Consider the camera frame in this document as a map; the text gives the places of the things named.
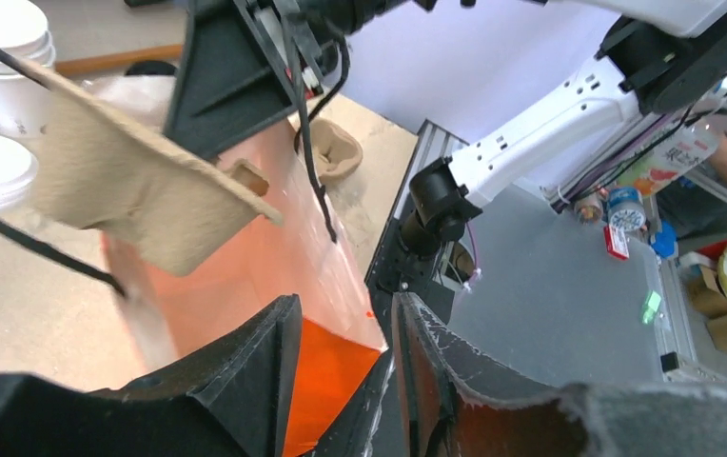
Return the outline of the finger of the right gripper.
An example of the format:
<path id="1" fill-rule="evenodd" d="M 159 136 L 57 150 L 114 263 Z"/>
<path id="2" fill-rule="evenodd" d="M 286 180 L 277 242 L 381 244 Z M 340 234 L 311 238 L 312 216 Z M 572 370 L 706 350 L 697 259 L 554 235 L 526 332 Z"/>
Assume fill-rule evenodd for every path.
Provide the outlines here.
<path id="1" fill-rule="evenodd" d="M 164 136 L 211 160 L 283 120 L 300 96 L 283 23 L 324 1 L 190 1 L 187 33 Z"/>

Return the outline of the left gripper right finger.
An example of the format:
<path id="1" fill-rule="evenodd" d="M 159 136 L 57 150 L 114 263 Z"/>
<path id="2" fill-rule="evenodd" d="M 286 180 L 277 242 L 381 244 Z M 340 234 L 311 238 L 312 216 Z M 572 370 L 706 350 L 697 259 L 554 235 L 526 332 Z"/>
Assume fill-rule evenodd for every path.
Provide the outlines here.
<path id="1" fill-rule="evenodd" d="M 412 292 L 393 296 L 391 330 L 410 456 L 727 456 L 727 383 L 551 387 Z"/>

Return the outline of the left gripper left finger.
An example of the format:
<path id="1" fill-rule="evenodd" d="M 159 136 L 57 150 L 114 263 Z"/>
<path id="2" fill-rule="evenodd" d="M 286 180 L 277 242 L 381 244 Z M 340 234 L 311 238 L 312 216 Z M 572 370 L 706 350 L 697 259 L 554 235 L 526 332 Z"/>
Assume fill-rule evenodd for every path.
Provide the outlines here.
<path id="1" fill-rule="evenodd" d="M 0 373 L 0 456 L 279 456 L 301 330 L 299 298 L 281 296 L 120 389 Z"/>

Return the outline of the orange paper bag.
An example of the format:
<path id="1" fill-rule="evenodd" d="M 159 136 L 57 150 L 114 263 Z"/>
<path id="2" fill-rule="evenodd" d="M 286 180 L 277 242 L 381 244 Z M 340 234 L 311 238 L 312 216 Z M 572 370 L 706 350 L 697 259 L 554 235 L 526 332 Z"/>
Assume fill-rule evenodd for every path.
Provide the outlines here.
<path id="1" fill-rule="evenodd" d="M 279 456 L 312 449 L 386 349 L 344 228 L 320 196 L 310 152 L 298 154 L 287 121 L 208 160 L 229 169 L 245 159 L 267 180 L 265 200 L 283 217 L 257 217 L 185 276 L 143 260 L 102 234 L 98 269 L 0 219 L 0 235 L 59 266 L 108 285 L 151 372 L 229 334 L 281 296 L 295 295 L 301 341 Z"/>

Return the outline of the brown pulp cup carrier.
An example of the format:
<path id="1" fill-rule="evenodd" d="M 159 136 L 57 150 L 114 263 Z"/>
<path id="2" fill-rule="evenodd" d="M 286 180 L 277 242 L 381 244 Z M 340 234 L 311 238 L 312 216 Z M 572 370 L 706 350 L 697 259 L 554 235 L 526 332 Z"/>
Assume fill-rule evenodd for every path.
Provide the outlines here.
<path id="1" fill-rule="evenodd" d="M 267 180 L 247 160 L 229 169 L 161 132 L 175 80 L 110 76 L 85 86 L 26 62 L 49 89 L 31 205 L 77 229 L 99 229 L 139 256 L 185 276 L 257 217 L 281 223 Z"/>

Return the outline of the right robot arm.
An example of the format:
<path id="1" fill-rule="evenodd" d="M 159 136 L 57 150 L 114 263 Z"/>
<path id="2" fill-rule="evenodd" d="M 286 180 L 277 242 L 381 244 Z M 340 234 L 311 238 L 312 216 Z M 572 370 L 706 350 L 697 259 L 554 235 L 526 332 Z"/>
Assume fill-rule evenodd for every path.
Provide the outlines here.
<path id="1" fill-rule="evenodd" d="M 599 129 L 696 102 L 727 72 L 727 1 L 605 1 L 619 14 L 597 53 L 536 104 L 475 144 L 421 169 L 403 247 L 434 254 L 516 178 Z M 300 65 L 391 1 L 192 1 L 164 135 L 204 160 L 298 113 Z"/>

